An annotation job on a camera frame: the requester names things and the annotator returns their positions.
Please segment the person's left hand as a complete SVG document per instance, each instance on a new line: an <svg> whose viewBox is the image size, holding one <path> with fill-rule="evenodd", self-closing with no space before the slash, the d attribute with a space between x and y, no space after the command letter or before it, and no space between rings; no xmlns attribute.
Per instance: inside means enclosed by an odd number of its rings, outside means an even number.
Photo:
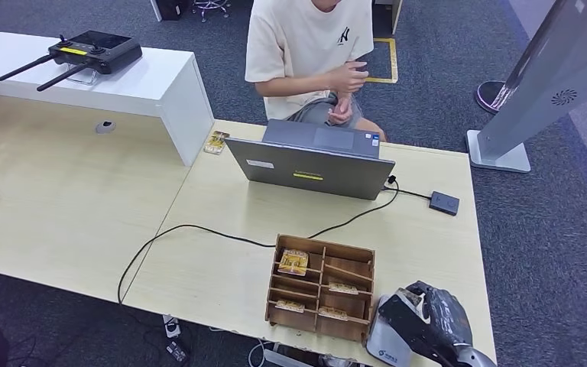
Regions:
<svg viewBox="0 0 587 367"><path fill-rule="evenodd" d="M328 123L343 125L349 122L352 116L352 95L342 94L338 96L336 104L329 110Z"/></svg>

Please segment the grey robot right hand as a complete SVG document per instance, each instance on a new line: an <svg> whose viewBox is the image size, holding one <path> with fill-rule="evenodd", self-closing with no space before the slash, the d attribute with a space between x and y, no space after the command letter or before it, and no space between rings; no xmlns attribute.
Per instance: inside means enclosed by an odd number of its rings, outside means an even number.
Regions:
<svg viewBox="0 0 587 367"><path fill-rule="evenodd" d="M416 313L449 346L473 346L469 319L457 297L445 289L416 281L406 287Z"/></svg>

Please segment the person's right hand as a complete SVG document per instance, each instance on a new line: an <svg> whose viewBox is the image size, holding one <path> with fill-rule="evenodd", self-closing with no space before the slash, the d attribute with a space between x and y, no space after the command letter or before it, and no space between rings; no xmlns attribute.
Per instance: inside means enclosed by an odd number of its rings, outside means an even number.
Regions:
<svg viewBox="0 0 587 367"><path fill-rule="evenodd" d="M339 95L357 92L365 84L369 73L364 61L349 61L327 73L327 87Z"/></svg>

